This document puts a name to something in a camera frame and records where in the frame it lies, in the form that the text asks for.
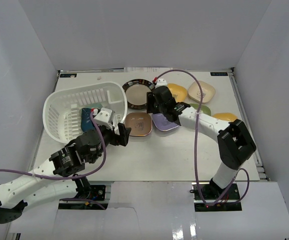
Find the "dark blue shell plate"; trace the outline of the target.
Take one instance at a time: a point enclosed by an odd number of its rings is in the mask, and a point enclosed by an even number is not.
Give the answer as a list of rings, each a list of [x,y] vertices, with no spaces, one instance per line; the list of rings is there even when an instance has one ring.
[[[94,124],[91,121],[91,108],[82,108],[80,110],[80,116],[81,116],[81,123],[80,123],[80,128],[83,133],[88,132],[89,130],[94,130]]]

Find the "teal rectangular divided plate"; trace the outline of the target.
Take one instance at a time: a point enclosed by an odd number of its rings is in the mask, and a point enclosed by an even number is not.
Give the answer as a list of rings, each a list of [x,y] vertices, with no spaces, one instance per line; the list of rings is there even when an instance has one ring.
[[[103,105],[100,102],[90,104],[91,109],[101,109]]]

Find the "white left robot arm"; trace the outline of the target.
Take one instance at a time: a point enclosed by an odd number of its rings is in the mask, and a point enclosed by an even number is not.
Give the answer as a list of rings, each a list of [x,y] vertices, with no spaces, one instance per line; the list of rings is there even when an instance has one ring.
[[[23,211],[54,200],[93,202],[101,196],[79,173],[87,163],[106,157],[106,147],[126,146],[132,129],[95,126],[53,153],[40,166],[0,184],[0,224],[18,219]]]

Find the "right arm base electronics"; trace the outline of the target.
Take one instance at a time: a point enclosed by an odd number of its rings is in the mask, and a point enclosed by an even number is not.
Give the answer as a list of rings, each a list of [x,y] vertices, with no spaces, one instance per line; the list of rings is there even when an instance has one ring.
[[[206,183],[201,184],[201,193],[205,201],[208,203],[214,202],[219,196],[212,190],[212,187]],[[189,191],[193,194],[194,210],[196,213],[211,213],[211,212],[240,212],[242,211],[242,205],[240,202],[235,203],[240,199],[240,192],[236,183],[233,183],[227,193],[220,199],[217,204],[213,206],[206,206],[197,189],[197,185],[193,184],[191,190]]]

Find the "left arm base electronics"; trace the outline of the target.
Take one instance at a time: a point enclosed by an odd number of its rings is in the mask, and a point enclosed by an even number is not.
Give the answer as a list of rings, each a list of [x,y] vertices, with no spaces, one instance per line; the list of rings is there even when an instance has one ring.
[[[109,199],[106,198],[106,185],[91,185],[89,189],[78,192],[69,201],[60,201],[59,210],[106,210]]]

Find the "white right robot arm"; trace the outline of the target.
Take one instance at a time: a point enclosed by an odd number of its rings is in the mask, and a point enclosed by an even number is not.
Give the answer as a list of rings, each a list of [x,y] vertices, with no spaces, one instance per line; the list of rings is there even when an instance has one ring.
[[[188,103],[176,102],[167,86],[148,92],[146,101],[148,113],[162,114],[169,122],[193,129],[218,144],[221,164],[210,180],[210,193],[215,199],[223,199],[239,168],[257,149],[245,123],[240,119],[225,121],[197,112]]]

